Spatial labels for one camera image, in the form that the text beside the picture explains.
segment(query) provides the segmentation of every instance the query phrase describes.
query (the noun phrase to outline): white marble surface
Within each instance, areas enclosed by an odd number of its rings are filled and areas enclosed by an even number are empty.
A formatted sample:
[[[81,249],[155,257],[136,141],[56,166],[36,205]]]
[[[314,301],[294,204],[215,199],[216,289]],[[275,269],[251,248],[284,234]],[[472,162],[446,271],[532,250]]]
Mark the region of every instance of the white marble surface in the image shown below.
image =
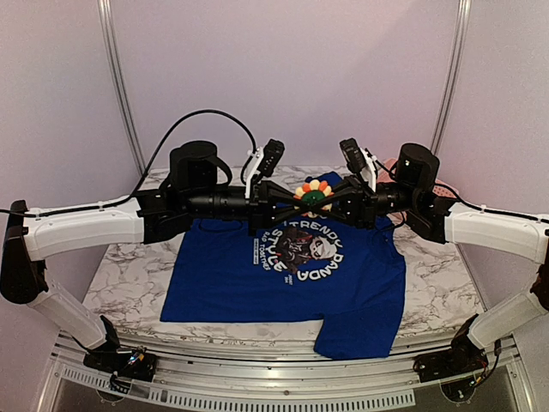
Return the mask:
[[[345,167],[277,167],[276,183],[294,189],[307,176]],[[157,186],[166,170],[152,172],[143,189]],[[233,183],[238,169],[233,169]],[[164,323],[160,313],[183,235],[155,245],[111,245],[87,292],[84,305],[105,314],[122,332],[163,341],[251,346],[309,346],[322,320],[274,324]],[[421,239],[408,227],[395,231],[395,246],[407,265],[406,305],[397,339],[456,330],[482,312],[474,285],[454,245]]]

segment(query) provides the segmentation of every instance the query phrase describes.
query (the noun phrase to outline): panda graphic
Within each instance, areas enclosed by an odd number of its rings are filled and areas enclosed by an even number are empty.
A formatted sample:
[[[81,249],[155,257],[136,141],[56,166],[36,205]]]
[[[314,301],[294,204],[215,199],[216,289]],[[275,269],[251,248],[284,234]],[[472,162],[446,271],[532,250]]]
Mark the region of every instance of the panda graphic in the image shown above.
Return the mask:
[[[274,251],[288,271],[295,275],[298,267],[311,259],[331,260],[337,253],[337,247],[323,236],[287,227],[282,231]]]

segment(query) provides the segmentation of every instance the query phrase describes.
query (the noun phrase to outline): white wall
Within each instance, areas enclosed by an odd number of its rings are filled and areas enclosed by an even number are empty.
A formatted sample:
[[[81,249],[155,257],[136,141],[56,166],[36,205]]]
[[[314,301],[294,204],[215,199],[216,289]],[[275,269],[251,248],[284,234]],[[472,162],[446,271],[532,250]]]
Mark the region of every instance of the white wall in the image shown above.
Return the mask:
[[[442,152],[442,179],[472,202],[549,211],[549,2],[473,2],[462,69]],[[535,278],[537,268],[465,248],[489,306]],[[549,404],[549,317],[516,331],[540,410]]]
[[[50,207],[127,192],[136,169],[96,2],[0,7],[0,208],[16,199]],[[2,232],[5,222],[0,215]],[[48,267],[81,298],[103,250],[53,257]],[[0,298],[0,410],[31,410],[56,336],[47,319]]]
[[[240,118],[281,164],[340,165],[355,136],[382,157],[429,145],[455,31],[456,0],[118,0],[113,20],[148,158],[170,125],[211,107]],[[169,148],[216,142],[239,165],[249,143],[223,118],[180,126]]]

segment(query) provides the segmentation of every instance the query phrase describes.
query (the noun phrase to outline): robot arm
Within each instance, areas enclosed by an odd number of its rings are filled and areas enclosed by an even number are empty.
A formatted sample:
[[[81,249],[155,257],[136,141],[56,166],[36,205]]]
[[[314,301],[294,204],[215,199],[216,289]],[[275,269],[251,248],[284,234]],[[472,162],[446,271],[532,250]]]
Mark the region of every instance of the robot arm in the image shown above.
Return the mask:
[[[354,139],[341,142],[352,172],[334,195],[313,204],[273,182],[272,175],[284,146],[270,141],[254,154],[246,186],[217,184],[217,168],[228,167],[207,142],[190,142],[172,151],[170,174],[159,189],[138,191],[131,198],[97,203],[70,213],[30,209],[24,201],[12,205],[3,248],[0,292],[9,301],[27,304],[68,331],[87,351],[84,363],[106,372],[125,370],[131,378],[150,380],[156,359],[147,354],[127,368],[136,354],[120,353],[116,331],[108,319],[91,313],[61,285],[45,278],[45,259],[63,251],[112,243],[155,243],[190,229],[196,218],[247,221],[250,233],[276,226],[312,211],[358,228],[374,228],[377,216],[407,212],[407,224],[424,239],[438,243],[484,245],[529,258],[541,266],[529,290],[469,319],[448,351],[425,355],[414,368],[422,380],[441,379],[475,370],[486,362],[484,348],[516,327],[549,310],[549,264],[544,216],[538,221],[488,213],[438,197],[432,189],[438,159],[417,144],[402,146],[395,182],[376,183],[372,158]],[[330,211],[322,209],[332,204]]]
[[[487,364],[485,348],[549,312],[548,216],[537,215],[537,220],[530,221],[496,212],[455,203],[444,217],[444,240],[527,258],[541,264],[537,279],[531,287],[470,318],[455,335],[450,349],[416,358],[414,370],[422,382],[478,369],[481,363]]]

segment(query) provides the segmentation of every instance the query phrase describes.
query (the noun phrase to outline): yellow flower toy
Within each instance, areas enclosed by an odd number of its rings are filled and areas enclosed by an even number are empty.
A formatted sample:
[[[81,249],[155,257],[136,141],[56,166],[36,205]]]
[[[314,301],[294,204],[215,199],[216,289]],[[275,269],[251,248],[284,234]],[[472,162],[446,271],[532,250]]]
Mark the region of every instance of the yellow flower toy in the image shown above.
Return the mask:
[[[307,204],[315,204],[323,200],[325,197],[333,196],[332,188],[328,185],[328,182],[323,180],[322,182],[314,179],[309,183],[303,184],[295,190],[295,198],[302,200]],[[331,210],[332,203],[323,206],[323,210]],[[307,212],[303,216],[318,217],[316,213]]]

